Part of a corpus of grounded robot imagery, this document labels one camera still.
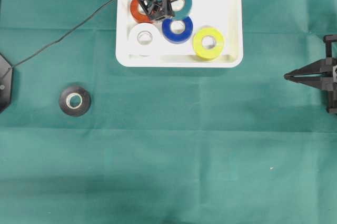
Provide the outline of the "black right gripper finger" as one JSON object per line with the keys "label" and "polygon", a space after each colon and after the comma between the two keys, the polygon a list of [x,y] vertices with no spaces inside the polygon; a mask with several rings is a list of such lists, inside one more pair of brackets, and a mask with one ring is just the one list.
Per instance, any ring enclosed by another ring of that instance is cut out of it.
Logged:
{"label": "black right gripper finger", "polygon": [[307,77],[295,77],[295,76],[285,76],[288,81],[295,83],[301,83],[314,88],[332,88],[332,78],[331,77],[321,77],[321,76],[307,76]]}
{"label": "black right gripper finger", "polygon": [[296,69],[289,73],[286,73],[284,77],[295,77],[329,72],[332,72],[332,59],[320,59],[300,69]]}

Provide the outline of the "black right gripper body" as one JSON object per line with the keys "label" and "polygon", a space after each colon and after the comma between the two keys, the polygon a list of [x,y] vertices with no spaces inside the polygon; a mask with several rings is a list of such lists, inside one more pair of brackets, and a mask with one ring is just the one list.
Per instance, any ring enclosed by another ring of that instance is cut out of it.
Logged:
{"label": "black right gripper body", "polygon": [[326,62],[331,64],[331,68],[326,73],[330,79],[330,85],[328,89],[328,105],[327,112],[329,114],[336,114],[336,58],[333,57],[332,44],[336,43],[336,34],[326,35],[323,38],[325,43]]}

